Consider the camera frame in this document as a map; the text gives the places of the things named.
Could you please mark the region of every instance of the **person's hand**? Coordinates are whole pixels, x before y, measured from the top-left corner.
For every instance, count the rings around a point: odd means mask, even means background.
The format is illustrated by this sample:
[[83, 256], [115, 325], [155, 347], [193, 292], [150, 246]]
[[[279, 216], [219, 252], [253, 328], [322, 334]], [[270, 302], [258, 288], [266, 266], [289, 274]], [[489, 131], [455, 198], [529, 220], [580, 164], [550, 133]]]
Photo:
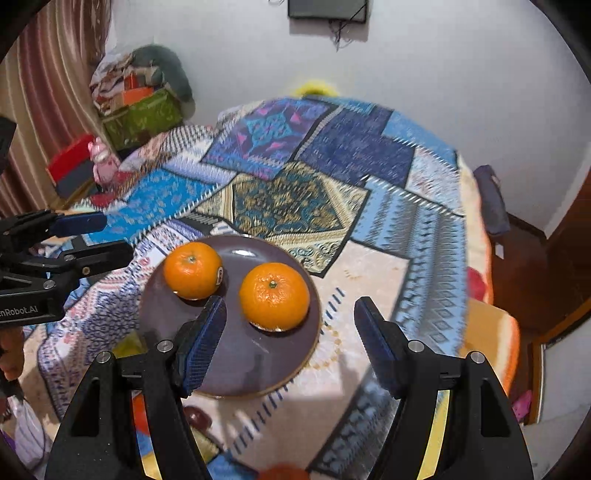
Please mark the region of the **person's hand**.
[[0, 329], [0, 369], [6, 380], [15, 380], [22, 374], [25, 366], [24, 337], [21, 327]]

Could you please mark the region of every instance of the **blue gripper pad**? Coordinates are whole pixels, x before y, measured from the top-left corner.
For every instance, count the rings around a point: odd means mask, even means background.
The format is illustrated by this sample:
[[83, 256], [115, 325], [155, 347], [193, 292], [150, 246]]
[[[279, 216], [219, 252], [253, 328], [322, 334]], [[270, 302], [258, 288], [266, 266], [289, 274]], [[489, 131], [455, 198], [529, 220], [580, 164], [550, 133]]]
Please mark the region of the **blue gripper pad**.
[[408, 387], [408, 366], [404, 361], [408, 343], [400, 327], [386, 322], [369, 297], [355, 302], [355, 327], [382, 388], [401, 398]]
[[226, 315], [223, 298], [212, 296], [199, 316], [185, 323], [178, 331], [173, 378], [182, 397], [187, 398], [203, 383], [226, 326]]
[[107, 225], [107, 217], [102, 212], [64, 215], [54, 220], [49, 233], [58, 237], [100, 232]]

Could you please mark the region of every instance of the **brown curtain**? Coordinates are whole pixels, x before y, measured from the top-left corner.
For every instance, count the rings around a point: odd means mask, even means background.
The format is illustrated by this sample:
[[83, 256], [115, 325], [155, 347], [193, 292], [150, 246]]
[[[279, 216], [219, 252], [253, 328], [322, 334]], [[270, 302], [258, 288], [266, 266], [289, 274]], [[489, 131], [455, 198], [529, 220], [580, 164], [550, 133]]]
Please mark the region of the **brown curtain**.
[[56, 198], [52, 157], [84, 133], [102, 134], [88, 85], [110, 19], [111, 0], [51, 0], [0, 64], [0, 114], [17, 123], [0, 215], [46, 208]]

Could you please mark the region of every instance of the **mandarin orange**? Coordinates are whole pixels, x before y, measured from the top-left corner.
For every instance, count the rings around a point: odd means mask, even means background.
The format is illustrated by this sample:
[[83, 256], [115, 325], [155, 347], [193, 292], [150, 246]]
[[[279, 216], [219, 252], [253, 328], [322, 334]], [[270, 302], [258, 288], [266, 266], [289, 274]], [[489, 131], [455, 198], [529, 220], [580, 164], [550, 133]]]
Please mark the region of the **mandarin orange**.
[[205, 299], [222, 283], [222, 259], [202, 242], [181, 245], [164, 260], [164, 279], [182, 299]]
[[296, 270], [283, 263], [265, 263], [250, 270], [239, 296], [246, 319], [272, 332], [297, 327], [310, 307], [308, 285]]

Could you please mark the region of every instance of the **pink toy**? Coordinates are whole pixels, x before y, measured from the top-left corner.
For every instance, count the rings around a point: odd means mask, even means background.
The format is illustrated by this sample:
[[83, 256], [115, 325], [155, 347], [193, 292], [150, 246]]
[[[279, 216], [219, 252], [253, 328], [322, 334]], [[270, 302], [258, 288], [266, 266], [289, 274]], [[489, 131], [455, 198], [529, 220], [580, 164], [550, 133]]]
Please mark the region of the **pink toy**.
[[534, 394], [532, 391], [528, 390], [513, 402], [513, 413], [515, 413], [518, 422], [523, 421], [523, 419], [527, 417], [527, 414], [530, 412], [531, 399], [533, 396]]
[[108, 190], [121, 162], [116, 155], [109, 151], [109, 147], [105, 145], [100, 137], [96, 137], [94, 142], [88, 143], [88, 151], [92, 163], [95, 164], [92, 168], [95, 182], [103, 190]]

